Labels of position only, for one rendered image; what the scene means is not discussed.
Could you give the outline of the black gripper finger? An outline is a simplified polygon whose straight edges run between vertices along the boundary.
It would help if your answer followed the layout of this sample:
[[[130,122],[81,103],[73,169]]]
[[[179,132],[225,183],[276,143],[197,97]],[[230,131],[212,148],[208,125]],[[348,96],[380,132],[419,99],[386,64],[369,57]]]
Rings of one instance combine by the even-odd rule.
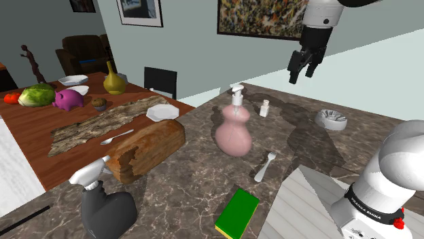
[[[290,72],[289,83],[296,84],[301,70],[308,64],[308,52],[293,51],[287,70]]]
[[[315,69],[318,65],[320,65],[323,61],[323,57],[325,55],[325,49],[318,49],[316,52],[312,54],[312,59],[309,62],[309,66],[306,70],[305,76],[312,77]]]

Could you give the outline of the white ridged ashtray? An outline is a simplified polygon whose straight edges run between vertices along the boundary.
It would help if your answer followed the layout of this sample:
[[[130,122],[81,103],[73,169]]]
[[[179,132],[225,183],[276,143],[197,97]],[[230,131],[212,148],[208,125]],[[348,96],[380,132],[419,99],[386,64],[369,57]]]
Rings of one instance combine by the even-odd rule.
[[[328,130],[341,131],[347,126],[347,117],[338,111],[322,109],[315,116],[315,123]]]

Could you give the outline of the pink soap dispenser bottle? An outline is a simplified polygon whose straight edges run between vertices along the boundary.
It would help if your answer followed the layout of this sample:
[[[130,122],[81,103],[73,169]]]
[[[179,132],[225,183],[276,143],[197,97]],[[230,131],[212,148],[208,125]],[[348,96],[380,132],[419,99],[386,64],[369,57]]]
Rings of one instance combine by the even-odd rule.
[[[224,122],[215,132],[217,146],[233,157],[246,155],[252,146],[252,137],[246,127],[250,113],[243,106],[243,89],[240,84],[232,87],[232,103],[222,109]]]

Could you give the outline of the white fork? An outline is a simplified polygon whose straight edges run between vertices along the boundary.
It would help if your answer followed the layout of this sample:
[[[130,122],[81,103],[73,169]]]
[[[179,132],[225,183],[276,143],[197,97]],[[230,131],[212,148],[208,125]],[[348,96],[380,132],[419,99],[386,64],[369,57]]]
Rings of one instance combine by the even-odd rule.
[[[276,156],[277,154],[275,152],[268,153],[268,155],[266,156],[266,161],[264,165],[261,167],[261,169],[256,173],[256,175],[253,178],[256,182],[260,183],[262,181],[269,164],[276,158]]]

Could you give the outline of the green yellow sponge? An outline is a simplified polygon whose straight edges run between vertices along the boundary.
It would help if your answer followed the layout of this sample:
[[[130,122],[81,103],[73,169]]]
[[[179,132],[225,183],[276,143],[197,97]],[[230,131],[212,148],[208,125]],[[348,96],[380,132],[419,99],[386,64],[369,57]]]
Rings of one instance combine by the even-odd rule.
[[[241,239],[259,202],[257,197],[244,189],[237,189],[217,218],[215,229],[227,239]]]

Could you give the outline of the brown bread loaf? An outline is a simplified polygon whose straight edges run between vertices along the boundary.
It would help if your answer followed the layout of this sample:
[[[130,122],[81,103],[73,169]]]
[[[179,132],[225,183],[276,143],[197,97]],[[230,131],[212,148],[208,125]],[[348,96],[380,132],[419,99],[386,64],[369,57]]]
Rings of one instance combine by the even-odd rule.
[[[185,135],[174,119],[152,124],[111,147],[106,165],[119,182],[131,184],[182,147]]]

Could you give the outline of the silver spoon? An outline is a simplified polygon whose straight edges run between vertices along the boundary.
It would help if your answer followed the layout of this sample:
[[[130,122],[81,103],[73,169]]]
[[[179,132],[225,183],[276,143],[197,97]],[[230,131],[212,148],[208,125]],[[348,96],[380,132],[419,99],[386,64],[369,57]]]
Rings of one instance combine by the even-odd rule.
[[[100,144],[101,144],[101,145],[107,145],[107,144],[110,144],[110,143],[112,142],[112,140],[114,140],[115,138],[118,138],[118,137],[123,136],[123,135],[125,135],[125,134],[129,134],[129,133],[131,133],[131,132],[133,132],[133,131],[134,131],[134,129],[131,129],[131,130],[128,130],[128,131],[123,132],[123,133],[121,133],[121,134],[115,135],[115,136],[113,136],[113,137],[110,137],[110,138],[108,138],[108,139],[106,139],[106,140],[102,141]]]

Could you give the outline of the brown muffin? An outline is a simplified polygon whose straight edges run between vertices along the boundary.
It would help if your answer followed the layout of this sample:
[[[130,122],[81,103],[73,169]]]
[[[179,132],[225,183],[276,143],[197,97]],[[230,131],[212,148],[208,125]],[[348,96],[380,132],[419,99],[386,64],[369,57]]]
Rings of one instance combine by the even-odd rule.
[[[107,100],[105,98],[95,98],[91,101],[91,104],[97,111],[104,111],[107,108]]]

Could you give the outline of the pink piggy bank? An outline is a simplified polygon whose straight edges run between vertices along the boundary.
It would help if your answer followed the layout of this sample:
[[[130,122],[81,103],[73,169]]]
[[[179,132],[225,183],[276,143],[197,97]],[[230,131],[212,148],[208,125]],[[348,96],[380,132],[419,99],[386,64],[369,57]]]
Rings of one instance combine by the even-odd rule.
[[[55,92],[55,101],[52,105],[59,109],[70,111],[74,106],[83,107],[84,97],[75,90],[65,89],[60,92]]]

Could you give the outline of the dark grey spray bottle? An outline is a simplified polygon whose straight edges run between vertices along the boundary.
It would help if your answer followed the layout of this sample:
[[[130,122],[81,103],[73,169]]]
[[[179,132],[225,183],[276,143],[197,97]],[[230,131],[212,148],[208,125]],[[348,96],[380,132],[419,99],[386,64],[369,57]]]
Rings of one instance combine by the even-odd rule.
[[[81,215],[84,228],[93,239],[119,239],[137,220],[137,208],[126,191],[106,194],[99,180],[108,155],[76,171],[69,182],[84,186]]]

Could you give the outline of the dark human figure statue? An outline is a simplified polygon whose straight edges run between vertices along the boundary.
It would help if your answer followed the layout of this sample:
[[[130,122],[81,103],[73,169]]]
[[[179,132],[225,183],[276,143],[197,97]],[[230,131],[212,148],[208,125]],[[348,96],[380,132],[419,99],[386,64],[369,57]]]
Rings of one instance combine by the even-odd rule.
[[[43,77],[43,75],[39,71],[39,65],[36,63],[35,58],[31,51],[27,48],[26,45],[21,45],[21,49],[26,52],[26,54],[21,54],[22,57],[25,57],[29,60],[32,68],[33,74],[36,76],[37,82],[39,84],[46,84],[46,81]]]

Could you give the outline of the brown wooden dining table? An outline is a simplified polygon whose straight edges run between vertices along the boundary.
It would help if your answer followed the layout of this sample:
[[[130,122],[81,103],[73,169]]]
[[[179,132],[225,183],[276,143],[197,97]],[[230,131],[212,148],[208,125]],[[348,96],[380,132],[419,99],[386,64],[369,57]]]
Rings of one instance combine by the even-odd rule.
[[[121,95],[111,95],[103,87],[104,76],[104,73],[89,74],[88,81],[85,83],[89,90],[84,96],[84,106],[73,107],[70,111],[52,105],[36,108],[9,105],[0,100],[0,115],[45,190],[48,191],[68,181],[75,171],[106,156],[111,147],[154,123],[143,114],[117,130],[90,139],[67,152],[49,158],[48,153],[54,140],[51,131],[98,115],[99,112],[91,105],[93,99],[105,98],[107,108],[111,109],[124,103],[157,95],[134,84],[128,84],[125,93]],[[110,137],[131,129],[134,131],[115,138],[110,144],[100,144]]]

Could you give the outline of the red tomato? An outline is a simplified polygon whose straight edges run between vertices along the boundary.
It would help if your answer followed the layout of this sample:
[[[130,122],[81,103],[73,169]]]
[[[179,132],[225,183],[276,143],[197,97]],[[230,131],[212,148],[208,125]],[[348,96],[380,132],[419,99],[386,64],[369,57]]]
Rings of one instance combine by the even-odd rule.
[[[16,105],[19,103],[21,93],[12,92],[9,94],[6,94],[3,98],[4,103],[9,105]]]

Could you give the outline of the large speckled abstract wall painting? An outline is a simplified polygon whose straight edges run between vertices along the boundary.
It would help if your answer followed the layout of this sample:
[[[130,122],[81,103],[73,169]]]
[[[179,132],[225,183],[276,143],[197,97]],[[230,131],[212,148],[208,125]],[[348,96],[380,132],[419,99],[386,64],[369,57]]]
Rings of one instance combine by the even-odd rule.
[[[217,33],[298,41],[308,0],[218,0]]]

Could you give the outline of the small dark wall picture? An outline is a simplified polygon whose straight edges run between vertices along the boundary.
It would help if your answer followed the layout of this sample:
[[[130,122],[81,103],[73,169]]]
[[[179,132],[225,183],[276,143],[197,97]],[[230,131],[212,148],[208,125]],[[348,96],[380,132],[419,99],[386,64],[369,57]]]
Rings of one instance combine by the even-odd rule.
[[[95,13],[93,0],[69,0],[73,12]]]

